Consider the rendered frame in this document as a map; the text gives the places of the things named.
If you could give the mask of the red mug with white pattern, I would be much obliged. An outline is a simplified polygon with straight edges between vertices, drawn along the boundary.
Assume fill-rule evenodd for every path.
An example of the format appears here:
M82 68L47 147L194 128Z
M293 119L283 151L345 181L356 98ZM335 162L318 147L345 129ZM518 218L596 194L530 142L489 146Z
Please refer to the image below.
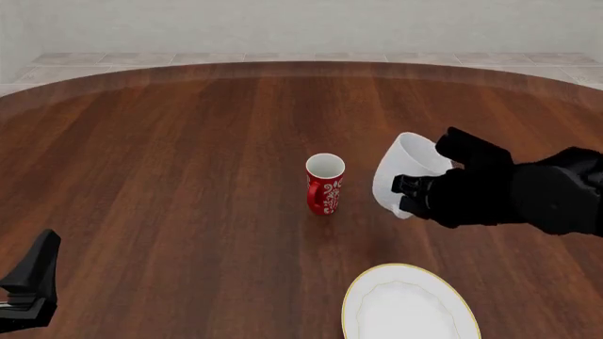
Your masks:
M306 202L310 211L319 216L336 211L345 169L344 161L335 154L318 153L306 160Z

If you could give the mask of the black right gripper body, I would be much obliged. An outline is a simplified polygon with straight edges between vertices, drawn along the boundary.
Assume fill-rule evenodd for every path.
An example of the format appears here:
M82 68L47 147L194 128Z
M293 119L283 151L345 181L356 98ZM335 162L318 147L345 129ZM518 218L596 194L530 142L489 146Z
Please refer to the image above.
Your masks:
M429 218L446 228L519 222L511 199L513 170L513 165L486 166L429 177Z

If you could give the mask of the white plate with gold rim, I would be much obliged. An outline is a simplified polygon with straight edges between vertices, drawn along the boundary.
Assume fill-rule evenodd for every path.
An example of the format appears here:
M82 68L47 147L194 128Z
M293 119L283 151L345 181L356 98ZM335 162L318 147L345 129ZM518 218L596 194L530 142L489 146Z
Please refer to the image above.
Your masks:
M482 339L462 296L421 267L371 267L350 285L341 308L345 339Z

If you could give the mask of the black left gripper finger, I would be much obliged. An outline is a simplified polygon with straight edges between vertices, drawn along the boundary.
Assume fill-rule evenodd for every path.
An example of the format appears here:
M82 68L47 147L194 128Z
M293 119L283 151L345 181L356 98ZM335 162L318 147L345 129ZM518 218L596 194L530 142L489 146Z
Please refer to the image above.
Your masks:
M24 259L0 279L0 287L9 296L57 299L56 267L60 243L61 238L55 231L42 231Z

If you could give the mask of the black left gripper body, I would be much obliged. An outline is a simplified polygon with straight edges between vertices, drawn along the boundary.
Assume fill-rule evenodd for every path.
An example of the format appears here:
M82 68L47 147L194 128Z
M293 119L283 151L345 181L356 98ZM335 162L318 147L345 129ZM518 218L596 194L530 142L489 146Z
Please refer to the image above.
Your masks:
M47 327L57 309L57 298L34 293L9 293L0 301L0 331Z

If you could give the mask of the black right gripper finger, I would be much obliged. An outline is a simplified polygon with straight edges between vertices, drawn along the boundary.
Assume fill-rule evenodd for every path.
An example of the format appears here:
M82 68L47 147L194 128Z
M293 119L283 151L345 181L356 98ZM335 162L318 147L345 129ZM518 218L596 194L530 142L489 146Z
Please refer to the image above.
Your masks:
M440 177L400 174L394 177L391 191L401 194L400 211L422 219L441 218Z
M435 149L442 156L461 164L465 170L513 166L512 156L506 149L455 127L447 129L437 140Z

